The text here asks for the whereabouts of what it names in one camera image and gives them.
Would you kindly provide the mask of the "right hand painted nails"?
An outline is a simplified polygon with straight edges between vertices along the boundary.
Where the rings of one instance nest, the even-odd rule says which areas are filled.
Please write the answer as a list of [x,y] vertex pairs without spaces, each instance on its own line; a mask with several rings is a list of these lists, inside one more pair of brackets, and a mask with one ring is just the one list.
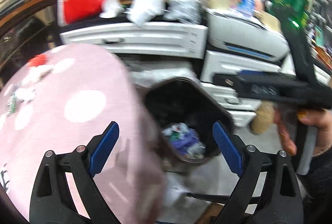
[[[327,152],[331,148],[331,112],[324,109],[301,109],[297,112],[297,117],[304,125],[315,126],[319,129],[313,156],[317,157]],[[297,146],[291,140],[288,129],[283,123],[281,114],[277,108],[275,108],[274,123],[277,125],[277,132],[282,148],[289,155],[295,156]]]

